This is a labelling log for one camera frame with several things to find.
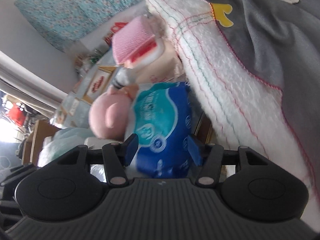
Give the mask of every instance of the white fluffy blanket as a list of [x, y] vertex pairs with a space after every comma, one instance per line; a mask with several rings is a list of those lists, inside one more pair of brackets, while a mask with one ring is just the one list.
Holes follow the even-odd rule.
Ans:
[[146, 0], [175, 45], [190, 85], [227, 149], [247, 145], [302, 180], [309, 202], [302, 219], [320, 231], [313, 177], [281, 111], [281, 93], [247, 72], [202, 0]]

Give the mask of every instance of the ribbed black surface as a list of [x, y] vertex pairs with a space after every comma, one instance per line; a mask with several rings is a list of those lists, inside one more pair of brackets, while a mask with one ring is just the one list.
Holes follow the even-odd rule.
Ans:
[[91, 213], [72, 221], [24, 218], [7, 232], [14, 240], [310, 240], [300, 220], [263, 224], [227, 209], [210, 189], [189, 179], [135, 179], [113, 189]]

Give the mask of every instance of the brown box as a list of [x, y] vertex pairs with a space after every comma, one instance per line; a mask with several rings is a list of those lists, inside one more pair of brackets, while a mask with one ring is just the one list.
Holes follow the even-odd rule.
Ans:
[[53, 136], [61, 130], [44, 120], [37, 121], [34, 130], [26, 139], [22, 154], [22, 164], [32, 162], [35, 166], [38, 163], [39, 153], [42, 150], [44, 138]]

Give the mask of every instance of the gray blanket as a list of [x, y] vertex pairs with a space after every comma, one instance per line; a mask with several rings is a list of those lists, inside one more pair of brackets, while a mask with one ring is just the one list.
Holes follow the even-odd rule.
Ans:
[[207, 0], [230, 4], [217, 26], [244, 66], [283, 91], [284, 116], [320, 189], [320, 0]]

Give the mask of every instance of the yellow applique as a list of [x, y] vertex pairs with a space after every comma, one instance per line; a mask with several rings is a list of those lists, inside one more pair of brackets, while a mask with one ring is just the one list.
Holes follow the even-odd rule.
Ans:
[[226, 17], [226, 14], [232, 12], [232, 6], [230, 4], [211, 3], [210, 5], [213, 16], [223, 27], [231, 27], [233, 25], [233, 22]]

